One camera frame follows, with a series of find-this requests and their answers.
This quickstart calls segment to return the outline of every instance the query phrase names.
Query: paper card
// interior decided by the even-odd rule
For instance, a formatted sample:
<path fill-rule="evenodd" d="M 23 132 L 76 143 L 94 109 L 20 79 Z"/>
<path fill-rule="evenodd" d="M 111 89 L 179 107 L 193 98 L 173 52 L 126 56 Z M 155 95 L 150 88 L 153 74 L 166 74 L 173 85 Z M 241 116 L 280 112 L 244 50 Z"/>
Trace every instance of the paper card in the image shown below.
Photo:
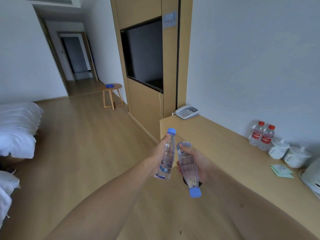
<path fill-rule="evenodd" d="M 273 167 L 271 167 L 271 169 L 276 174 L 276 176 L 278 176 L 278 177 L 293 178 L 294 179 L 294 177 L 290 173 L 278 173 Z"/>
<path fill-rule="evenodd" d="M 271 168 L 275 169 L 278 173 L 293 173 L 290 169 L 288 169 L 286 166 L 281 165 L 281 164 L 273 164 L 270 165 Z"/>

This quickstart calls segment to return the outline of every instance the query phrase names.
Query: red bottle label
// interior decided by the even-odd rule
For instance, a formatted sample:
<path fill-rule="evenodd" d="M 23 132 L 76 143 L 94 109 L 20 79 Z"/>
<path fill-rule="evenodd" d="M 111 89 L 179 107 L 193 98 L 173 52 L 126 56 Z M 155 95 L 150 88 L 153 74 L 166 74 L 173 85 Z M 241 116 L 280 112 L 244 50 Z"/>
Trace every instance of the red bottle label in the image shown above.
<path fill-rule="evenodd" d="M 252 137 L 253 137 L 254 139 L 259 140 L 260 136 L 261 136 L 261 134 L 258 134 L 258 133 L 256 133 L 256 132 L 252 133 Z"/>
<path fill-rule="evenodd" d="M 265 143 L 265 144 L 269 144 L 271 141 L 271 138 L 268 138 L 268 137 L 265 137 L 265 136 L 262 136 L 261 138 L 261 142 Z"/>

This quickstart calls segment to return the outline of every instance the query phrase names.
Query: shoe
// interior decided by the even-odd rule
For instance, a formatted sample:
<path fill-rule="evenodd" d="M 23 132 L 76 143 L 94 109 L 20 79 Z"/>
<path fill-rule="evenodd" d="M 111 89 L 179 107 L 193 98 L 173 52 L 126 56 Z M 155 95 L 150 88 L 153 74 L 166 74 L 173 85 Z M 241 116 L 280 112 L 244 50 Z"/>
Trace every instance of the shoe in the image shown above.
<path fill-rule="evenodd" d="M 6 172 L 11 173 L 12 175 L 14 175 L 16 173 L 17 169 L 16 168 L 8 168 L 6 170 Z"/>

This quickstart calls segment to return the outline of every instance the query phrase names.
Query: wooden floor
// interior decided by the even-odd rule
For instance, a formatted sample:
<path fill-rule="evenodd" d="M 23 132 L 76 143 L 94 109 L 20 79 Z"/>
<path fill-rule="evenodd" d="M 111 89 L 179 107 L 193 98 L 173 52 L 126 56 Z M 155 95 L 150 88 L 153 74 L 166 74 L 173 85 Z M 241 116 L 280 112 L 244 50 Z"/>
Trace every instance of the wooden floor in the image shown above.
<path fill-rule="evenodd" d="M 155 145 L 126 106 L 104 109 L 101 92 L 39 105 L 44 113 L 35 157 L 17 164 L 22 188 L 12 194 L 1 240 L 44 239 L 85 197 Z M 190 198 L 176 167 L 168 181 L 151 178 L 118 240 L 242 239 L 216 196 L 206 185 L 201 190 L 202 197 Z"/>
<path fill-rule="evenodd" d="M 105 86 L 102 81 L 96 81 L 93 78 L 67 81 L 67 85 L 69 97 L 100 92 L 100 88 Z"/>

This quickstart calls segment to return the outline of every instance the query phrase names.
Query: white teacup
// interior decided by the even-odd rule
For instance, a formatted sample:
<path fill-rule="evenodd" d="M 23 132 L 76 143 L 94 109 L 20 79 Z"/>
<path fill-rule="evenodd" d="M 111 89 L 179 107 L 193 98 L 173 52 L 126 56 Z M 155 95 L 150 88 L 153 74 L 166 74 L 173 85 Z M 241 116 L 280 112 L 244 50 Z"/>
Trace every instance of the white teacup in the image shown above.
<path fill-rule="evenodd" d="M 273 138 L 271 143 L 272 147 L 268 149 L 268 154 L 273 159 L 283 158 L 287 149 L 290 147 L 289 143 L 285 142 L 284 139 Z"/>
<path fill-rule="evenodd" d="M 310 157 L 312 157 L 311 153 L 306 151 L 304 147 L 292 146 L 283 159 L 289 167 L 301 168 Z"/>

